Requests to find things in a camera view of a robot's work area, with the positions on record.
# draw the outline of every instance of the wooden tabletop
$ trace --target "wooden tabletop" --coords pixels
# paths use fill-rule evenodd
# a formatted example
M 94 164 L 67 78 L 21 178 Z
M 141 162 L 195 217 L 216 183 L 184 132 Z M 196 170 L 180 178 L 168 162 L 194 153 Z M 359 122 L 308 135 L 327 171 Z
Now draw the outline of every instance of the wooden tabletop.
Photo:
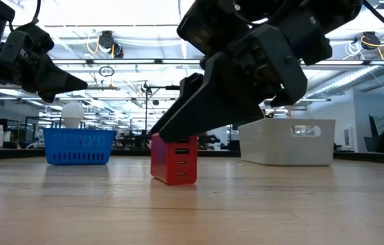
M 382 164 L 202 158 L 194 186 L 149 172 L 148 157 L 0 161 L 0 244 L 384 244 Z

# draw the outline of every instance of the white plastic storage bin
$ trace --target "white plastic storage bin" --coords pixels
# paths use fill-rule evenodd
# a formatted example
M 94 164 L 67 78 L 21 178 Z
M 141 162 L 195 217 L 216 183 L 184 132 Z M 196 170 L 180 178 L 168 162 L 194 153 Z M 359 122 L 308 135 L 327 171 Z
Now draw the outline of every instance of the white plastic storage bin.
M 333 161 L 335 126 L 335 120 L 291 118 L 243 125 L 239 127 L 242 160 L 273 166 L 328 166 Z

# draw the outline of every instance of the white wall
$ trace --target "white wall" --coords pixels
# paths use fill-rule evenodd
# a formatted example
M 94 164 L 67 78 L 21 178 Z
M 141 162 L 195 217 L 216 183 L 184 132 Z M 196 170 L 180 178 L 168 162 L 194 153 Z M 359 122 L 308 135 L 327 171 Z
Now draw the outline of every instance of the white wall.
M 346 91 L 344 95 L 332 96 L 330 102 L 314 102 L 306 112 L 295 112 L 295 118 L 308 119 L 334 119 L 336 130 L 334 132 L 334 142 L 338 145 L 345 144 L 344 130 L 353 127 L 353 150 L 357 152 L 357 137 L 355 123 L 355 108 L 353 91 Z
M 384 116 L 384 94 L 354 93 L 355 119 L 357 123 L 357 142 L 359 152 L 367 152 L 365 137 L 372 137 L 369 115 Z
M 39 116 L 39 108 L 32 105 L 17 104 L 15 101 L 4 101 L 0 106 L 0 118 L 25 121 L 26 116 Z

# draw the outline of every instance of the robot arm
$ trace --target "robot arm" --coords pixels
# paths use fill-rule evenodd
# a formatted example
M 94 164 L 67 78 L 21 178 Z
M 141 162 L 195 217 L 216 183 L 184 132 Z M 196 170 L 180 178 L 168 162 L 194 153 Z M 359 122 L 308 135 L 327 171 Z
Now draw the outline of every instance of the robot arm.
M 50 103 L 58 93 L 86 89 L 86 82 L 54 65 L 47 54 L 54 43 L 35 21 L 12 30 L 1 42 L 6 23 L 11 25 L 14 16 L 15 11 L 0 1 L 0 84 L 19 85 Z
M 204 53 L 181 83 L 180 97 L 151 129 L 165 142 L 241 120 L 263 118 L 258 106 L 293 105 L 307 78 L 298 61 L 332 56 L 325 34 L 353 20 L 363 0 L 195 0 L 178 35 Z M 267 22 L 253 21 L 268 18 Z

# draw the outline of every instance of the blue plastic basket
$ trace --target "blue plastic basket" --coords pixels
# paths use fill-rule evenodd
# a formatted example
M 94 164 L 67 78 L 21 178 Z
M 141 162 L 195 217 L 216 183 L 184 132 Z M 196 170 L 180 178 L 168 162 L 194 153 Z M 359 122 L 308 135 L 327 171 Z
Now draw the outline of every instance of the blue plastic basket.
M 106 164 L 115 131 L 44 129 L 47 162 L 52 165 Z

